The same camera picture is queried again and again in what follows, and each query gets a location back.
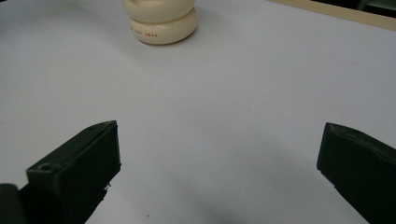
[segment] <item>white table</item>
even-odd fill
[[[116,119],[121,172],[88,223],[366,223],[316,169],[326,122],[396,147],[396,33],[264,0],[198,0],[149,46],[121,2],[0,4],[0,182]]]

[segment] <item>cream-colored cup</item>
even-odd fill
[[[165,22],[191,11],[195,0],[122,0],[132,19],[142,22]]]
[[[131,19],[131,29],[140,41],[163,45],[186,38],[195,30],[197,23],[198,17],[193,8],[187,15],[172,21],[148,23]]]

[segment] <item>black object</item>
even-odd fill
[[[117,127],[108,121],[78,133],[26,170],[19,193],[0,185],[0,223],[85,223],[120,171]]]
[[[373,137],[327,123],[318,169],[370,223],[396,223],[396,150]]]

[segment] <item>tabletop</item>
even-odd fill
[[[0,4],[0,182],[119,124],[88,223],[366,223],[316,168],[326,122],[396,147],[396,32],[265,0],[197,0],[174,45],[120,0]]]

